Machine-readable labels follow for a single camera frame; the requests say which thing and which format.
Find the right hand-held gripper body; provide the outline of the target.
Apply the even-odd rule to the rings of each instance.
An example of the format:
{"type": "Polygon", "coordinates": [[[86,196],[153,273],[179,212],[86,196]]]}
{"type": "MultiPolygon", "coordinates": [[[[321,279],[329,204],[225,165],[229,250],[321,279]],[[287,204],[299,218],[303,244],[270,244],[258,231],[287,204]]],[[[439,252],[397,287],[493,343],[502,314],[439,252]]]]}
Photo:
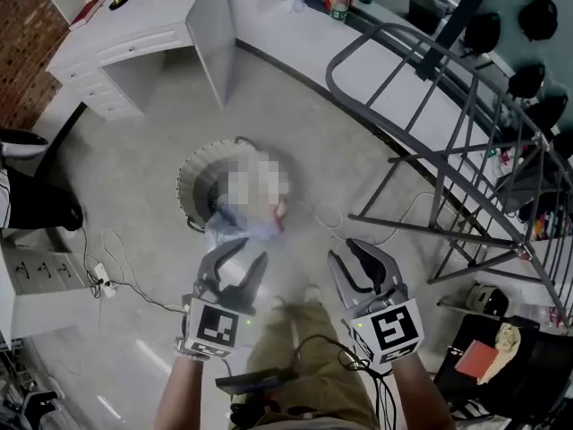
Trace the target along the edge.
{"type": "Polygon", "coordinates": [[[424,340],[422,319],[414,298],[355,315],[349,322],[357,352],[369,367],[383,373],[391,363],[415,353],[424,340]]]}

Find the grey metal drying rack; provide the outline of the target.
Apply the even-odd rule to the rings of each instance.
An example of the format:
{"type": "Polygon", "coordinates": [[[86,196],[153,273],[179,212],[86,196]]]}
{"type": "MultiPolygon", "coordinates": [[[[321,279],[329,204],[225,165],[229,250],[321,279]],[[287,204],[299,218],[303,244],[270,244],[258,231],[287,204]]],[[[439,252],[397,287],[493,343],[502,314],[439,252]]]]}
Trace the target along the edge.
{"type": "Polygon", "coordinates": [[[333,97],[391,148],[352,220],[437,237],[431,283],[482,277],[573,327],[573,150],[423,33],[379,23],[329,62],[333,97]]]}

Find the white and blue garment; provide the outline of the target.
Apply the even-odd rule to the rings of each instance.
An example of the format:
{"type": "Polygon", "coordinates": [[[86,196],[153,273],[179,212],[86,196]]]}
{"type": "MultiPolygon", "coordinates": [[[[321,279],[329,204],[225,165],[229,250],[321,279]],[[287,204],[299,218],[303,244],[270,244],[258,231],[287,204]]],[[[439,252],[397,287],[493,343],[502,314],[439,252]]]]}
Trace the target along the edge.
{"type": "Polygon", "coordinates": [[[284,165],[253,150],[226,160],[205,234],[215,248],[238,238],[269,240],[283,230],[291,185],[284,165]]]}

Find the person's left forearm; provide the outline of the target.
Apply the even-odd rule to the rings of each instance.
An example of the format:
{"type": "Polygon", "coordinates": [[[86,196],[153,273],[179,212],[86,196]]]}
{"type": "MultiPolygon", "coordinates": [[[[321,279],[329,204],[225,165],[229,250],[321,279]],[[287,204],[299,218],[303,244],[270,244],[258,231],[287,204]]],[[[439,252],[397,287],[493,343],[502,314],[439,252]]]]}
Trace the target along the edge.
{"type": "Polygon", "coordinates": [[[175,358],[163,391],[154,430],[200,430],[201,387],[204,355],[179,355],[175,358]]]}

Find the person's right forearm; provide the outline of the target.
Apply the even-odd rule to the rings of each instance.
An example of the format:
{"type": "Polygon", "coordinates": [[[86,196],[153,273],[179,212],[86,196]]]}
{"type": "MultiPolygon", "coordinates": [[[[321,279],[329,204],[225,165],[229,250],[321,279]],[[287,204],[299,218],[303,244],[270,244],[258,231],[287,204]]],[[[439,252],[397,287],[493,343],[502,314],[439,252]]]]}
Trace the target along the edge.
{"type": "Polygon", "coordinates": [[[407,430],[456,430],[446,401],[416,353],[391,366],[407,430]]]}

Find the red notebook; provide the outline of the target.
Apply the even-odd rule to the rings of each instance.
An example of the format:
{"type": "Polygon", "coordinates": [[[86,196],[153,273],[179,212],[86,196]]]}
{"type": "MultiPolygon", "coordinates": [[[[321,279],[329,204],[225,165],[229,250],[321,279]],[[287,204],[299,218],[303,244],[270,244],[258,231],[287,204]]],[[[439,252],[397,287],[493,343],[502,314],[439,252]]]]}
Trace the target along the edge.
{"type": "Polygon", "coordinates": [[[454,368],[457,372],[478,380],[485,376],[497,356],[498,350],[496,348],[492,348],[479,340],[473,340],[456,362],[454,368]]]}

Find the person's khaki trousers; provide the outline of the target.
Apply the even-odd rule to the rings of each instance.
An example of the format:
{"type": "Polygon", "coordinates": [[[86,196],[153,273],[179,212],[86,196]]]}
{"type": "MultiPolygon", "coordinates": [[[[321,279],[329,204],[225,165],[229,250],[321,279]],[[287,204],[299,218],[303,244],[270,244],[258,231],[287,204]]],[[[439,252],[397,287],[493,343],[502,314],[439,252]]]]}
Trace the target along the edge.
{"type": "Polygon", "coordinates": [[[380,430],[358,373],[338,360],[338,338],[328,312],[316,299],[289,305],[277,298],[263,315],[261,336],[245,371],[295,364],[298,377],[269,391],[269,403],[254,424],[264,430],[380,430]]]}

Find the white power strip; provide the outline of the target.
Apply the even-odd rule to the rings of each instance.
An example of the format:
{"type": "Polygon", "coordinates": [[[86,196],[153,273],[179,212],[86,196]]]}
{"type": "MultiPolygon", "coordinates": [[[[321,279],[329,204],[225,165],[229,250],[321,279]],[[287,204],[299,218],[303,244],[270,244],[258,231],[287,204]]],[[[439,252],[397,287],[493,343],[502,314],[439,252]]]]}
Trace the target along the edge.
{"type": "Polygon", "coordinates": [[[98,283],[106,297],[115,295],[115,285],[111,282],[104,265],[100,262],[94,267],[98,283]]]}

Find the grey woven laundry basket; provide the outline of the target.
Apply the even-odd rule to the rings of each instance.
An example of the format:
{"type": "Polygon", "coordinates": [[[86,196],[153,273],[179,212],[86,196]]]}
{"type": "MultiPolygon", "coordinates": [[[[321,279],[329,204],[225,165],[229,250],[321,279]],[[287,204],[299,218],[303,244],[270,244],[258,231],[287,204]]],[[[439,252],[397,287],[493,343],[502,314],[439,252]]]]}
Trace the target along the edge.
{"type": "Polygon", "coordinates": [[[205,234],[207,221],[215,210],[218,176],[223,163],[257,148],[244,137],[219,140],[195,151],[179,169],[176,198],[190,229],[205,234]]]}

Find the black office chair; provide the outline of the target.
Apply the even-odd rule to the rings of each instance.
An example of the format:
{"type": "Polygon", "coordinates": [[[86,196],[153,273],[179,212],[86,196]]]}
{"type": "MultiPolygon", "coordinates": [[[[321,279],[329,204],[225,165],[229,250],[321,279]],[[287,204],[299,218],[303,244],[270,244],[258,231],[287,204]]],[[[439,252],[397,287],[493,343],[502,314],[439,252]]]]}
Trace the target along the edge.
{"type": "Polygon", "coordinates": [[[541,424],[556,409],[573,374],[573,337],[540,330],[538,322],[510,317],[521,335],[516,356],[488,383],[455,369],[472,341],[492,347],[501,322],[481,315],[467,314],[434,377],[443,398],[456,405],[479,402],[490,414],[507,417],[516,424],[541,424]]]}

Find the white drawer cabinet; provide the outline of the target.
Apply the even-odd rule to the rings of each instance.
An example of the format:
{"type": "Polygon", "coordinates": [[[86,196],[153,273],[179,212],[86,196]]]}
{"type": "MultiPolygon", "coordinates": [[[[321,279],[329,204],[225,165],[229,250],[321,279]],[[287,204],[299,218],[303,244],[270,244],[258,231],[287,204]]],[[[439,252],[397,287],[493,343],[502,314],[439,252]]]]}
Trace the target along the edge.
{"type": "Polygon", "coordinates": [[[0,335],[7,346],[75,325],[95,304],[76,254],[0,239],[0,335]]]}

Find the silver round basin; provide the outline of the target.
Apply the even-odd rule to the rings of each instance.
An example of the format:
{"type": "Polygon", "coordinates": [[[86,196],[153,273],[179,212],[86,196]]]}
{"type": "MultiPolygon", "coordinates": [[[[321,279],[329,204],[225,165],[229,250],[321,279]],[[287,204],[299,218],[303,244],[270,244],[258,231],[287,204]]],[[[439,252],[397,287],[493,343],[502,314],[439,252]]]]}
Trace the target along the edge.
{"type": "Polygon", "coordinates": [[[0,128],[0,157],[8,159],[33,159],[44,153],[48,141],[23,130],[0,128]]]}

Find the white desk with hutch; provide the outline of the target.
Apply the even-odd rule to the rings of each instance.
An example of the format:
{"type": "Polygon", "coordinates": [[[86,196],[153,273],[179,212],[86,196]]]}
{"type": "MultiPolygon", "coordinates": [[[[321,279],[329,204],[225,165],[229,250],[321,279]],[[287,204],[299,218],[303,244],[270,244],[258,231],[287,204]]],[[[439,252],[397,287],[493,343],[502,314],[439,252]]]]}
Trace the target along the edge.
{"type": "Polygon", "coordinates": [[[129,0],[101,6],[47,65],[76,99],[110,121],[142,116],[168,50],[194,47],[220,106],[235,61],[228,0],[129,0]]]}

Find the black bag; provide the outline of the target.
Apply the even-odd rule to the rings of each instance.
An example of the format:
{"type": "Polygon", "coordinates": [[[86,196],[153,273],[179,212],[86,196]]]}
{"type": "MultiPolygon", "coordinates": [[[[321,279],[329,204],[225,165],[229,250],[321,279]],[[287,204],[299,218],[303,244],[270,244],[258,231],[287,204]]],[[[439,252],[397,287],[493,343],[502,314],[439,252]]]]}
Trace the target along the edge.
{"type": "Polygon", "coordinates": [[[417,29],[432,35],[449,13],[449,0],[409,0],[406,18],[417,29]]]}

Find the black waist recorder device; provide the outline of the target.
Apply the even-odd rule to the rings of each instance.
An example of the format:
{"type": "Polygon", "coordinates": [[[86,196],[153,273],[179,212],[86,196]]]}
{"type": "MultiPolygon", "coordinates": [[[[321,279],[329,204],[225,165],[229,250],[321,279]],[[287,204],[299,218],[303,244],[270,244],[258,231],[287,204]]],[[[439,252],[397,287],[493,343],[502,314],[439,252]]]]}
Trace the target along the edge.
{"type": "Polygon", "coordinates": [[[244,395],[252,392],[275,389],[298,378],[293,367],[270,368],[258,372],[221,377],[216,386],[228,395],[244,395]]]}

